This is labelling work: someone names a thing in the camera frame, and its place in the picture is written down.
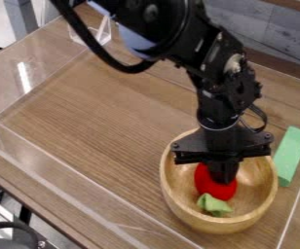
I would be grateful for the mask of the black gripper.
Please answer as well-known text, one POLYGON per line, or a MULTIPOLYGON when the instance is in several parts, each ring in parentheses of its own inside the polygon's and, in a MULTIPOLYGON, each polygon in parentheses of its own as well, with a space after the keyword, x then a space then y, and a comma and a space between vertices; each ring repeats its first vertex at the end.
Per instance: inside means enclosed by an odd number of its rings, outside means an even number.
POLYGON ((175 163, 205 162, 211 179, 228 185, 236 177, 240 163, 246 158, 269 156, 274 136, 253 132, 241 125, 229 129, 210 130, 202 126, 191 129, 171 144, 175 163))

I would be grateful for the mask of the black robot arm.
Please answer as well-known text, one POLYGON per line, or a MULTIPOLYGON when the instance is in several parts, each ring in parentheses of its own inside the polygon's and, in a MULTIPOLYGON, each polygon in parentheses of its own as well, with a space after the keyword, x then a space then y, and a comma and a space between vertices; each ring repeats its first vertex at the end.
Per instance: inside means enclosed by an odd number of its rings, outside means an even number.
POLYGON ((175 163, 205 163, 211 179, 229 184, 244 159, 272 153, 274 139, 261 126, 242 121, 248 110, 268 117, 256 106, 262 84, 242 43, 211 21, 203 0, 87 1, 118 24, 138 63, 126 65, 109 54, 69 0, 50 0, 85 45, 113 68, 137 74, 167 60, 185 69, 197 92, 199 128, 173 142, 175 163))

